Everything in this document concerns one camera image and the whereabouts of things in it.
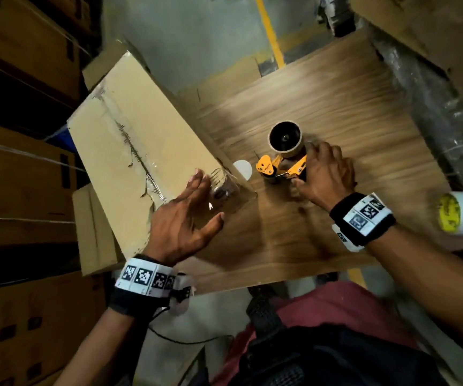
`black cable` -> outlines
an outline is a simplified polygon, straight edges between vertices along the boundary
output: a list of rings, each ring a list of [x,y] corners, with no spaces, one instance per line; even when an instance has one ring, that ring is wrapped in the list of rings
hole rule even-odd
[[[157,318],[160,314],[164,313],[165,311],[167,311],[167,310],[169,310],[169,309],[170,309],[170,307],[166,307],[165,309],[162,309],[161,311],[159,311],[159,312],[151,319],[151,322],[152,322],[155,318]],[[233,337],[232,335],[225,335],[225,336],[213,337],[213,338],[208,339],[208,340],[196,341],[196,342],[193,342],[193,343],[185,343],[185,342],[183,342],[183,341],[177,341],[177,340],[173,340],[173,339],[170,339],[170,338],[168,338],[168,337],[162,336],[160,333],[158,333],[158,332],[155,331],[153,328],[151,328],[151,325],[148,326],[148,329],[149,329],[151,332],[153,332],[154,334],[156,334],[158,337],[160,337],[161,339],[170,341],[171,343],[182,344],[182,345],[197,345],[197,344],[208,343],[209,341],[216,340],[216,339],[220,339],[221,337]]]

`person's right hand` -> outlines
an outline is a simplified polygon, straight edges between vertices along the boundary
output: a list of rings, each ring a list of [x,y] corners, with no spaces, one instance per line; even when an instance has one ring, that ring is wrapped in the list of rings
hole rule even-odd
[[[350,158],[342,158],[338,146],[320,142],[317,148],[310,142],[306,147],[306,182],[292,179],[299,193],[328,213],[335,205],[352,194],[355,171]]]

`wooden table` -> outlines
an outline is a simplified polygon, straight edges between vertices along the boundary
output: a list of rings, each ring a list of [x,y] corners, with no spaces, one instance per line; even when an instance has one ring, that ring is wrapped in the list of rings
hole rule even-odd
[[[375,191],[399,222],[450,250],[463,248],[463,238],[442,233],[436,224],[438,197],[449,186],[362,31],[197,117],[232,161],[253,165],[255,151],[271,153],[268,130],[295,121],[307,139],[340,145],[353,158],[359,192]],[[196,278],[199,293],[375,263],[367,252],[348,252],[328,214],[298,198],[290,184],[272,185],[257,173],[250,182],[258,198],[230,217],[208,248],[180,265]]]

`white round disc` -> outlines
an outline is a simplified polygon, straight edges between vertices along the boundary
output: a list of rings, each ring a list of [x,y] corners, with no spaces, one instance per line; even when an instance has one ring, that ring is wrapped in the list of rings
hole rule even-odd
[[[235,168],[243,175],[243,177],[246,180],[249,180],[251,178],[251,175],[253,174],[253,167],[249,162],[247,162],[244,159],[240,159],[238,161],[235,161],[233,163],[235,165]]]

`clear plastic sheet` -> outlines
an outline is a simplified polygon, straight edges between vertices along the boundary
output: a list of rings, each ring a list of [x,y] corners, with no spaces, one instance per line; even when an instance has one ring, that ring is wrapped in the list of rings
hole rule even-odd
[[[454,188],[463,189],[463,100],[442,71],[368,25],[372,43],[403,88],[411,116]]]

